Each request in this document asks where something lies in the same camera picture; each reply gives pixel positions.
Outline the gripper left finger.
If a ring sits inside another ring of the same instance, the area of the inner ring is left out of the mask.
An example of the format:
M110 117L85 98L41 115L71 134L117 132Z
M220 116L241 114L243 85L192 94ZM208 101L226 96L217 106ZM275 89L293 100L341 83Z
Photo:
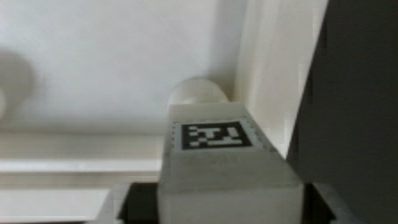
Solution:
M128 183L119 183L114 185L106 199L105 199L105 204L99 210L98 218L87 224L124 224L119 218L119 215L121 215L128 190L130 190Z

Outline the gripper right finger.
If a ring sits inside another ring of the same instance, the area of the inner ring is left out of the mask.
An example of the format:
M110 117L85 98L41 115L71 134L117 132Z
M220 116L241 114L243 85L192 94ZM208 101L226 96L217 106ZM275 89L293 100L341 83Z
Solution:
M332 185L325 183L314 183L313 186L334 215L329 224L368 224L355 216Z

